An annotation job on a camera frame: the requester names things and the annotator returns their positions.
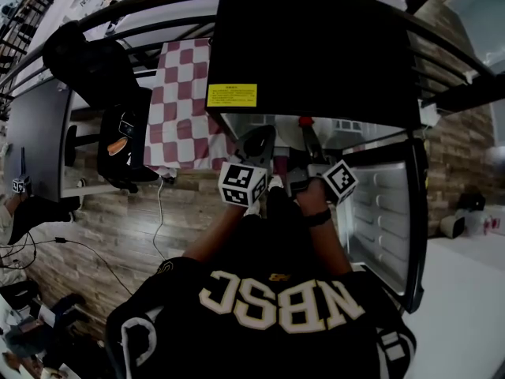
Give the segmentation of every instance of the black cable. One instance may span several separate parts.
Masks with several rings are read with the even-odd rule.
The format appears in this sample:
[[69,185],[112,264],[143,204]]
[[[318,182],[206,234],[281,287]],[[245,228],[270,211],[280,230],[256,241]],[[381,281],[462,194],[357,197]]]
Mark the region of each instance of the black cable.
[[97,253],[96,251],[94,251],[91,247],[86,246],[86,245],[85,245],[85,244],[83,244],[83,243],[74,242],[73,240],[65,240],[65,241],[66,241],[66,242],[69,242],[69,243],[80,244],[81,246],[84,246],[84,247],[86,247],[87,249],[91,250],[93,253],[95,253],[95,254],[96,254],[96,256],[97,256],[100,260],[102,260],[102,261],[103,261],[103,263],[104,263],[104,264],[106,265],[106,267],[109,269],[110,273],[111,273],[113,276],[115,276],[116,280],[118,280],[118,282],[121,284],[121,286],[122,286],[122,287],[124,287],[124,288],[126,289],[126,291],[127,291],[130,295],[133,295],[133,293],[132,293],[132,292],[130,292],[130,291],[129,291],[129,289],[126,287],[126,285],[125,285],[123,282],[121,282],[121,280],[120,280],[120,279],[119,279],[119,277],[115,274],[115,272],[114,272],[114,271],[112,271],[112,268],[110,267],[109,263],[107,263],[107,261],[105,261],[105,260],[102,258],[102,256],[100,256],[100,254],[98,254],[98,253]]
[[[54,240],[46,240],[45,242],[37,242],[35,244],[51,243],[53,241]],[[0,249],[12,249],[13,247],[23,247],[23,246],[24,246],[24,244],[14,244],[12,246],[0,246]],[[26,246],[33,246],[33,244],[27,243]]]
[[14,246],[12,246],[12,249],[5,255],[5,256],[2,256],[0,257],[0,259],[4,259],[4,258],[7,258],[7,257],[10,257],[10,256],[13,256],[14,254],[17,254],[19,253],[20,251],[23,250],[23,248],[26,247],[26,242],[28,241],[28,233],[26,234],[26,236],[24,237],[24,243],[22,245],[19,245],[21,248],[18,250],[18,251],[14,251]]
[[[24,241],[24,244],[26,244],[26,241],[28,240],[28,236],[30,236],[30,238],[32,239],[32,244],[31,244],[30,246],[33,246],[33,260],[31,260],[28,264],[26,264],[26,265],[25,265],[25,266],[23,266],[23,267],[8,267],[8,266],[4,265],[4,266],[2,266],[2,267],[0,267],[0,268],[18,269],[18,270],[19,270],[19,269],[26,269],[26,268],[28,268],[30,265],[32,265],[32,264],[35,262],[35,260],[36,260],[36,258],[37,258],[37,246],[36,246],[36,244],[37,244],[37,243],[35,243],[35,240],[33,240],[33,237],[32,237],[32,235],[30,234],[30,232],[28,232],[28,233],[26,234],[26,240]],[[19,249],[18,251],[16,251],[16,252],[12,253],[12,254],[11,254],[11,256],[13,256],[13,255],[14,255],[14,254],[16,254],[16,253],[19,253],[20,251],[22,251],[22,249],[23,249],[23,248],[21,248],[21,249]]]

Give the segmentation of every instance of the wristband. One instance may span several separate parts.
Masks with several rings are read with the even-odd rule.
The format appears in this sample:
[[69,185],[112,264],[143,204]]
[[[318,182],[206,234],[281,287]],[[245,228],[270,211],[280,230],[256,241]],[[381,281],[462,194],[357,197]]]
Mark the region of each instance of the wristband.
[[327,209],[324,212],[319,212],[315,215],[306,216],[304,218],[304,221],[305,221],[305,226],[315,227],[315,226],[319,226],[319,225],[327,222],[330,219],[331,219],[331,210]]

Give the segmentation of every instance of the table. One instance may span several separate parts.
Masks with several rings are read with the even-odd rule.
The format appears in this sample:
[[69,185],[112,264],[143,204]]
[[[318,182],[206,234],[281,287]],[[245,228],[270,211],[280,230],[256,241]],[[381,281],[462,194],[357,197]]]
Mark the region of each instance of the table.
[[29,90],[12,102],[7,127],[5,182],[10,186],[21,173],[21,148],[24,147],[26,173],[35,195],[59,202],[64,197],[118,190],[110,184],[65,189],[64,147],[70,111],[70,90],[59,88],[51,79]]
[[210,58],[208,38],[163,45],[152,90],[144,165],[220,170],[234,152],[230,138],[205,111]]

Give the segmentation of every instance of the black device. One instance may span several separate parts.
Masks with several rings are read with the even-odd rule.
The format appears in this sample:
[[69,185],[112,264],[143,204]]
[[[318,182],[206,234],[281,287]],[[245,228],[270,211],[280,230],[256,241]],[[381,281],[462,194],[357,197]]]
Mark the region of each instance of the black device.
[[32,195],[32,182],[30,176],[26,174],[26,166],[24,164],[24,148],[21,148],[21,175],[13,180],[13,192]]
[[119,132],[121,132],[126,137],[133,139],[133,133],[134,133],[133,122],[132,123],[128,122],[129,118],[131,118],[131,115],[129,115],[126,112],[123,112],[123,115],[121,115],[121,121],[119,122]]
[[481,193],[462,193],[458,201],[458,209],[483,211],[486,199]]

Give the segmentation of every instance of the black jersey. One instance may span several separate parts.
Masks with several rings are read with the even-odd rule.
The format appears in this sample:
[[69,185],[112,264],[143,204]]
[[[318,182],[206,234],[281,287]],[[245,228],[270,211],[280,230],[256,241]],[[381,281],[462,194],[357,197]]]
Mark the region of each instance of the black jersey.
[[403,377],[416,342],[368,272],[241,273],[164,261],[107,320],[118,377]]

